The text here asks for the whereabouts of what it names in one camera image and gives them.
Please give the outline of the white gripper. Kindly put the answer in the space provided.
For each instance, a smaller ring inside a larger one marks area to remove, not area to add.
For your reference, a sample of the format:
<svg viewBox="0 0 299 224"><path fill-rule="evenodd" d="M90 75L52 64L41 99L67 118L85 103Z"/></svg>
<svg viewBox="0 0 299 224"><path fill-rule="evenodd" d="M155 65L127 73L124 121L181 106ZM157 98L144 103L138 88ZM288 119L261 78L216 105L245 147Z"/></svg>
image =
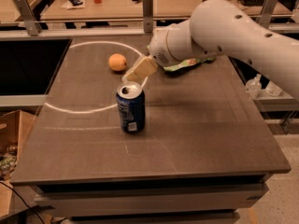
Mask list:
<svg viewBox="0 0 299 224"><path fill-rule="evenodd" d="M121 80L139 82L155 73L158 64L168 67L184 60L199 58L203 49L191 37L190 22L183 21L157 28L149 43L149 54L150 56L138 58Z"/></svg>

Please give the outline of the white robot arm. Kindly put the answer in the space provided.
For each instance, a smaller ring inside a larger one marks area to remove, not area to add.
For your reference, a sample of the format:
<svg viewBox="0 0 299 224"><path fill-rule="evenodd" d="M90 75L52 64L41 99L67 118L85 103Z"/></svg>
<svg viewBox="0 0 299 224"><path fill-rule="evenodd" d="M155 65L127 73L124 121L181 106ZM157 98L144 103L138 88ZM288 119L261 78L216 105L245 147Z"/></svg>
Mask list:
<svg viewBox="0 0 299 224"><path fill-rule="evenodd" d="M207 0L188 20L156 30L149 55L139 58L122 79L140 81L159 66L219 55L250 65L290 96L299 98L299 42L263 28L224 0Z"/></svg>

